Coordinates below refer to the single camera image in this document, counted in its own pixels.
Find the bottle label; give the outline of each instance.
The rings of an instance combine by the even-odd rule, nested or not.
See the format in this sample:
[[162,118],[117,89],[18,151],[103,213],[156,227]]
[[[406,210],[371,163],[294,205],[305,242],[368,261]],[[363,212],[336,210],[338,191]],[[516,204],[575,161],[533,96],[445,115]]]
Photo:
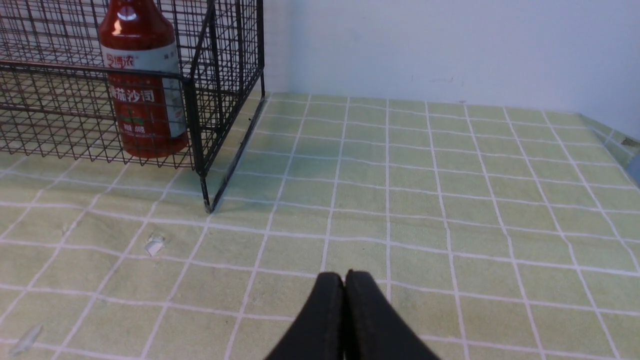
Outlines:
[[[101,46],[106,67],[180,73],[176,43],[151,50],[117,50]],[[154,76],[109,75],[120,131],[135,138],[175,138],[186,131],[180,81]]]

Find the red bottle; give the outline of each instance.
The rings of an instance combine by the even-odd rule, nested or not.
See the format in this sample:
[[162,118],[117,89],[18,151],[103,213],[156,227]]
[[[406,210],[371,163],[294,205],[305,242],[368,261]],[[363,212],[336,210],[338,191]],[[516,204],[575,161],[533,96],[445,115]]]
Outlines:
[[[173,26],[153,0],[111,0],[98,36],[107,67],[180,72]],[[162,158],[187,146],[178,80],[110,74],[108,82],[125,151]]]

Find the green tablecloth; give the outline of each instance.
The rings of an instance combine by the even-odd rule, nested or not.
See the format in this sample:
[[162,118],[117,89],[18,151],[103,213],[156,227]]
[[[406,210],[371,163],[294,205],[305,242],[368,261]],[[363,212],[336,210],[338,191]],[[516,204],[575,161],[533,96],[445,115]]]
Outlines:
[[260,359],[349,268],[443,359],[640,356],[640,192],[579,115],[274,94],[211,216],[190,170],[6,153],[0,214],[0,358]]

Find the white wall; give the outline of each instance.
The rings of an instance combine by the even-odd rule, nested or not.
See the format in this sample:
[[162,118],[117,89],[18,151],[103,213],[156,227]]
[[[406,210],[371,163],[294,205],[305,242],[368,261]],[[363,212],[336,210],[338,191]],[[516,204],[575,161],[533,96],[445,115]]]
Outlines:
[[578,111],[640,138],[640,0],[265,0],[267,86]]

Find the paper scrap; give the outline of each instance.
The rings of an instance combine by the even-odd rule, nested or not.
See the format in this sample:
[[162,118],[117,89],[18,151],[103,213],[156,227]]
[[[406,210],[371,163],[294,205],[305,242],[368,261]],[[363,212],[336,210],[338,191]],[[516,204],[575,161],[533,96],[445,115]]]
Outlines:
[[42,331],[42,323],[39,323],[38,325],[30,328],[29,331],[25,332],[24,335],[22,335],[22,337],[20,338],[20,340],[18,340],[18,342],[11,349],[9,349],[8,355],[16,356],[22,352],[25,352],[31,349],[33,344],[36,342],[36,339],[40,335],[41,331]]
[[147,239],[145,250],[149,256],[155,256],[164,247],[164,237],[161,235],[151,234]]

